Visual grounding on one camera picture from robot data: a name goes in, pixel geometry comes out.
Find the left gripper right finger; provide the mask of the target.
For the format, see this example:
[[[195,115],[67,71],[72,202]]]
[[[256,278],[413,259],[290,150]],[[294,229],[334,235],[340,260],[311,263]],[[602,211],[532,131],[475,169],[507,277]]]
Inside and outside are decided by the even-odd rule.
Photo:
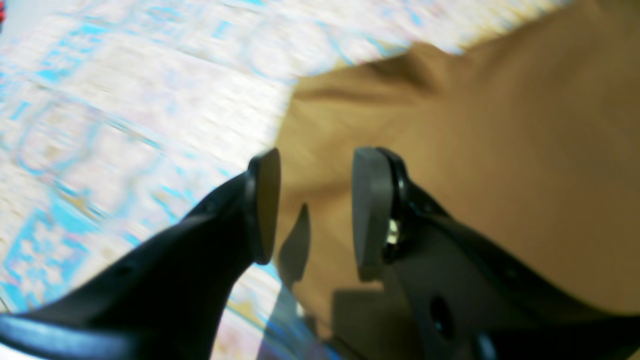
[[[333,332],[365,359],[628,360],[638,315],[595,309],[467,227],[409,176],[400,155],[359,146],[350,162],[359,280],[340,289]]]

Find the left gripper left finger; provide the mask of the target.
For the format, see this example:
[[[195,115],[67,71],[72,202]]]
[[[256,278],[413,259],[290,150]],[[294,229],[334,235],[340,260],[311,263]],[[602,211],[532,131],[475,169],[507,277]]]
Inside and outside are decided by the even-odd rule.
[[[1,315],[1,346],[28,359],[207,360],[227,299],[275,243],[276,148],[178,223],[39,309]]]

